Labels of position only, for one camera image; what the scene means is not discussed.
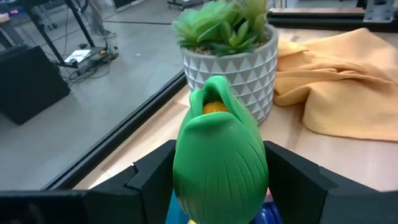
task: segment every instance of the green plastic toy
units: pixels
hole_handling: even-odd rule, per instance
[[[203,114],[220,101],[229,112]],[[177,138],[174,189],[183,211],[197,224],[248,224],[268,187],[266,154],[256,120],[215,76],[190,95]]]

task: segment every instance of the gray floor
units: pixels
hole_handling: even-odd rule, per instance
[[[288,7],[354,6],[351,0],[288,1]],[[67,56],[84,36],[71,13],[65,32],[66,11],[60,7],[52,12],[58,29],[49,36]],[[0,190],[40,189],[181,71],[170,26],[127,23],[172,22],[180,14],[177,8],[168,9],[165,0],[145,0],[115,13],[108,8],[104,14],[109,21],[106,26],[118,35],[121,57],[110,65],[107,76],[73,85],[69,96],[22,126],[0,116]],[[17,29],[27,42],[42,45],[51,57],[31,23]],[[103,44],[99,38],[95,41]],[[96,76],[106,72],[104,67]]]

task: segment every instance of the white ceramic pot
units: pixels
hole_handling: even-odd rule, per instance
[[[213,75],[225,76],[235,96],[261,124],[272,108],[278,53],[278,32],[266,24],[271,39],[251,53],[216,57],[182,48],[183,64],[190,92],[203,88]]]

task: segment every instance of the artificial succulent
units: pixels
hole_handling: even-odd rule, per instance
[[[267,0],[208,2],[200,10],[187,9],[172,24],[185,48],[205,47],[215,55],[232,55],[254,50],[265,43]]]
[[[233,5],[224,1],[208,2],[200,10],[184,10],[179,19],[172,23],[173,30],[180,37],[181,47],[198,47],[205,42],[220,39],[219,25],[233,18]]]

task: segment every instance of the black device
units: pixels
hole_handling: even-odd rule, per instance
[[[0,53],[0,112],[23,124],[70,92],[40,46]]]
[[[0,223],[164,224],[175,142],[91,190],[0,192]],[[397,223],[398,192],[378,192],[272,142],[264,145],[269,187],[284,224]]]

